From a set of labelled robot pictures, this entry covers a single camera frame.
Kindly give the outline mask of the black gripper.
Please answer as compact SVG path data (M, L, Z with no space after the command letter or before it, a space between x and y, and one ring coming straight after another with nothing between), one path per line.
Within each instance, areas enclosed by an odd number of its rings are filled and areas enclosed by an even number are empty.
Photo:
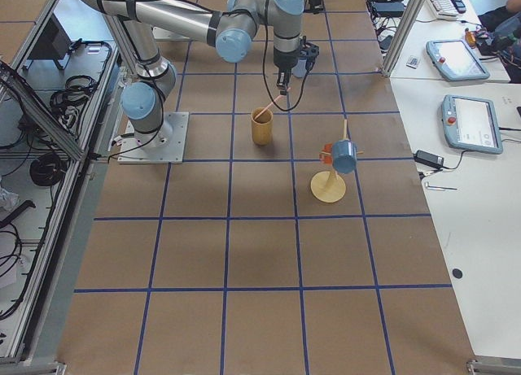
M291 69L298 63L299 56L299 47L289 52L274 47L274 65L278 68L276 86L280 94L287 94L291 79Z

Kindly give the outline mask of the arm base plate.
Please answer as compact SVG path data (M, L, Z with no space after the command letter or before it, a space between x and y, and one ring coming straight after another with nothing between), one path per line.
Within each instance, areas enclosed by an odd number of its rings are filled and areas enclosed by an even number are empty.
M168 31L156 26L152 27L153 36L157 41L189 41L186 35Z
M120 164L181 164L184 158L190 114L167 111L158 134L137 133L121 143Z

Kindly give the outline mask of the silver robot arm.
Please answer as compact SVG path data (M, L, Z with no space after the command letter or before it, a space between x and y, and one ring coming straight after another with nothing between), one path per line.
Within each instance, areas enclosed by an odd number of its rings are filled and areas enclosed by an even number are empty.
M169 142L173 129L163 105L177 78L156 44L153 28L205 43L227 63L245 58L260 27L273 31L276 86L281 94L287 94L292 69L304 46L304 0L228 0L225 11L189 0L81 1L114 18L124 42L134 52L138 79L125 88L122 106L134 128L134 138L144 150Z

